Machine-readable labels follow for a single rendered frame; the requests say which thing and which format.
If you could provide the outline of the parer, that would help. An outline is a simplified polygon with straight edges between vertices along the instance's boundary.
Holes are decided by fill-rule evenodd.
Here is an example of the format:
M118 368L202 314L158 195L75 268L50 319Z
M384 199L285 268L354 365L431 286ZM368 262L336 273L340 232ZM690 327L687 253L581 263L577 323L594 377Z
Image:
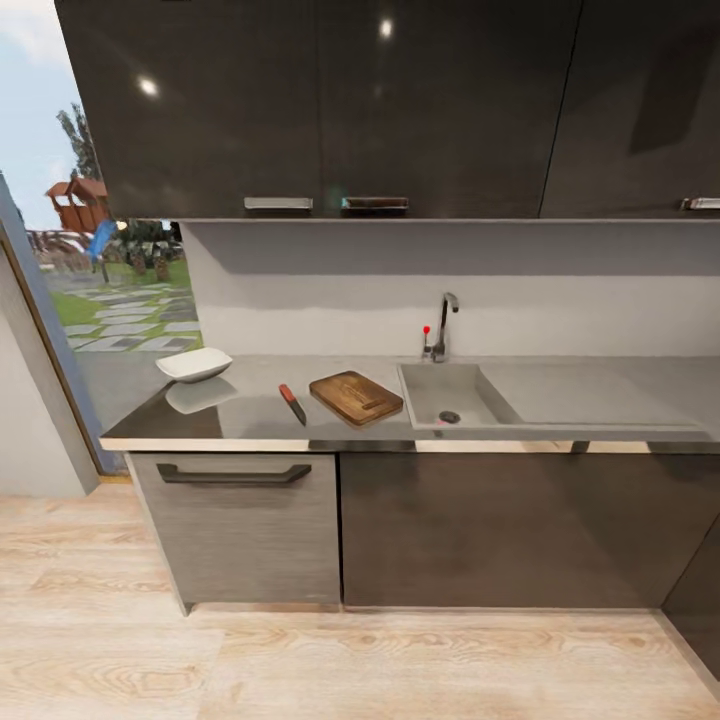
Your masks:
M286 398L286 400L290 403L296 414L299 416L299 418L305 423L306 414L304 413L304 410L302 410L300 404L298 404L297 398L292 394L288 386L286 384L281 384L279 386L279 389Z

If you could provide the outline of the cutting board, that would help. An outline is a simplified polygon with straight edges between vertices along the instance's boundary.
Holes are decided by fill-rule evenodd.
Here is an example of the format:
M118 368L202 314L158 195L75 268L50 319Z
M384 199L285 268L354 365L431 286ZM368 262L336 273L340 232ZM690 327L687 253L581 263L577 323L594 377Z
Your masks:
M356 371L313 381L309 389L355 425L403 406L403 399Z

